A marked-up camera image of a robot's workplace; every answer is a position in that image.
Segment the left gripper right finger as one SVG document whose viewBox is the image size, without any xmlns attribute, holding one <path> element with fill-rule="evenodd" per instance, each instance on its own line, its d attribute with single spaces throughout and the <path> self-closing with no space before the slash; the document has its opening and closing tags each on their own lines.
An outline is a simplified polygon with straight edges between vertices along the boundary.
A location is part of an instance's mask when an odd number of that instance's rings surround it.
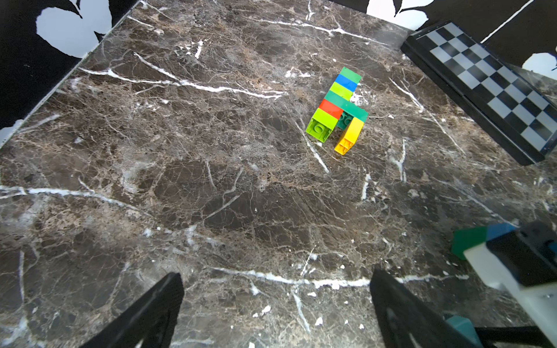
<svg viewBox="0 0 557 348">
<path fill-rule="evenodd" d="M 474 347 L 387 271 L 376 269 L 369 284 L 386 347 Z"/>
</svg>

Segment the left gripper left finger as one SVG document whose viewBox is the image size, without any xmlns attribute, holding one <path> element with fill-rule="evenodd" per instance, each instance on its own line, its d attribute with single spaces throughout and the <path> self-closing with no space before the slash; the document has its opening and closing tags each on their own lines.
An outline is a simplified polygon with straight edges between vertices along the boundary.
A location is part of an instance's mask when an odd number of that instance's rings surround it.
<svg viewBox="0 0 557 348">
<path fill-rule="evenodd" d="M 84 347 L 169 347 L 184 298 L 179 273 L 169 273 Z"/>
</svg>

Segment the teal small brick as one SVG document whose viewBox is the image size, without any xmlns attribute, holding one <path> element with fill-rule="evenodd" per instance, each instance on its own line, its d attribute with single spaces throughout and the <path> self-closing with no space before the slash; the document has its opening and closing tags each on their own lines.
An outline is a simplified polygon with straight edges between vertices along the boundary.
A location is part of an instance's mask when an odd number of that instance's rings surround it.
<svg viewBox="0 0 557 348">
<path fill-rule="evenodd" d="M 445 322 L 452 326 L 460 334 L 465 336 L 475 346 L 483 347 L 480 338 L 473 326 L 473 323 L 468 318 L 464 318 L 461 316 L 452 316 L 446 319 Z"/>
</svg>

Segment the dark green small brick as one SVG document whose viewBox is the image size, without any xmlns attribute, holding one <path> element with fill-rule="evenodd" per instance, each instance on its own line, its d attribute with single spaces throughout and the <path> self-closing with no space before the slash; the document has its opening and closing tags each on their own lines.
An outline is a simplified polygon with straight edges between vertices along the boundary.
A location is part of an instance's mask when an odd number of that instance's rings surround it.
<svg viewBox="0 0 557 348">
<path fill-rule="evenodd" d="M 477 226 L 471 229 L 461 229 L 453 232 L 451 252 L 460 260 L 466 260 L 464 252 L 468 249 L 485 243 L 487 239 L 487 227 Z"/>
</svg>

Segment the blue long brick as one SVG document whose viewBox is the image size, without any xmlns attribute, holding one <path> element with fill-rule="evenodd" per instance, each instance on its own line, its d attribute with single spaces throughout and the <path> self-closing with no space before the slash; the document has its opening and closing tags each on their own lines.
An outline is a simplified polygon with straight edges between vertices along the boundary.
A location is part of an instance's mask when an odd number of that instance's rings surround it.
<svg viewBox="0 0 557 348">
<path fill-rule="evenodd" d="M 515 231 L 516 229 L 517 227 L 510 223 L 498 223 L 487 226 L 486 240 L 490 241 L 492 239 L 497 239 L 498 237 Z"/>
</svg>

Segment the yellow small brick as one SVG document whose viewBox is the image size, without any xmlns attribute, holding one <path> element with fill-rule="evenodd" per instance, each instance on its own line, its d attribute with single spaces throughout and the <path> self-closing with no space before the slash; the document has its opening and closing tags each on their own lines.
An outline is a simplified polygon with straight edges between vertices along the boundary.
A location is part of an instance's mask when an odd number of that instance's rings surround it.
<svg viewBox="0 0 557 348">
<path fill-rule="evenodd" d="M 363 128 L 364 122 L 357 117 L 353 118 L 335 146 L 335 152 L 345 155 L 355 145 Z"/>
</svg>

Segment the lime green small brick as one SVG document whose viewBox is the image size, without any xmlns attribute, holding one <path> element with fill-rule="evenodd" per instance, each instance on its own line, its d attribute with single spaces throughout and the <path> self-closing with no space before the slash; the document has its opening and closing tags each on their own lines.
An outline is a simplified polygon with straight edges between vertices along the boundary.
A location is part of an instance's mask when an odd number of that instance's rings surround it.
<svg viewBox="0 0 557 348">
<path fill-rule="evenodd" d="M 305 131 L 317 141 L 324 143 L 332 134 L 337 122 L 338 119 L 336 117 L 318 108 L 310 119 Z"/>
</svg>

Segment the green long brick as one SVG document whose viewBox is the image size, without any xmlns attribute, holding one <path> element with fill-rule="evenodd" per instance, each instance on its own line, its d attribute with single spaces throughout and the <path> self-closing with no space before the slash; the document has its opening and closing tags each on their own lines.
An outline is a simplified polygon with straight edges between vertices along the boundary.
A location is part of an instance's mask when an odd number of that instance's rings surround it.
<svg viewBox="0 0 557 348">
<path fill-rule="evenodd" d="M 324 99 L 342 111 L 337 122 L 337 127 L 342 130 L 345 130 L 354 118 L 358 118 L 363 123 L 365 123 L 368 119 L 367 111 L 361 109 L 351 101 L 346 100 L 333 91 L 329 91 Z"/>
</svg>

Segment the red small brick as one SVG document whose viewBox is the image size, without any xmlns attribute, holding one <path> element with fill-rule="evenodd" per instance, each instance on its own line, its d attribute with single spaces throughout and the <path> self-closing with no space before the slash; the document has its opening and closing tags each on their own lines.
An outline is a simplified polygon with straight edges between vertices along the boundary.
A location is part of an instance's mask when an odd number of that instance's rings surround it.
<svg viewBox="0 0 557 348">
<path fill-rule="evenodd" d="M 320 103 L 319 108 L 323 110 L 325 113 L 328 113 L 329 115 L 335 117 L 337 120 L 339 120 L 342 117 L 343 110 L 326 99 L 324 99 Z"/>
</svg>

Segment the small blue brick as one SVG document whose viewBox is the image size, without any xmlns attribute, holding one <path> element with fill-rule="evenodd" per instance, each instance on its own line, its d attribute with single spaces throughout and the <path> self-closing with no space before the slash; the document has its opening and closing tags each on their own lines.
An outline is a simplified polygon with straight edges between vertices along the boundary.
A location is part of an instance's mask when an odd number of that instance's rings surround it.
<svg viewBox="0 0 557 348">
<path fill-rule="evenodd" d="M 341 74 L 337 76 L 335 82 L 351 92 L 354 92 L 358 86 L 357 83 L 351 81 L 349 78 L 346 78 L 344 75 Z"/>
</svg>

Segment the bright green brick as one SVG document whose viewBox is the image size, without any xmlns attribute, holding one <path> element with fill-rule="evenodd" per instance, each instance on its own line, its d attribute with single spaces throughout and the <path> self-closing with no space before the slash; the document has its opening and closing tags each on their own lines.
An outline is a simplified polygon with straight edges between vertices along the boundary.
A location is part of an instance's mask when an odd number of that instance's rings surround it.
<svg viewBox="0 0 557 348">
<path fill-rule="evenodd" d="M 345 78 L 351 80 L 355 84 L 359 84 L 362 79 L 360 75 L 358 75 L 356 72 L 353 72 L 352 70 L 346 67 L 342 68 L 340 74 L 345 76 Z"/>
</svg>

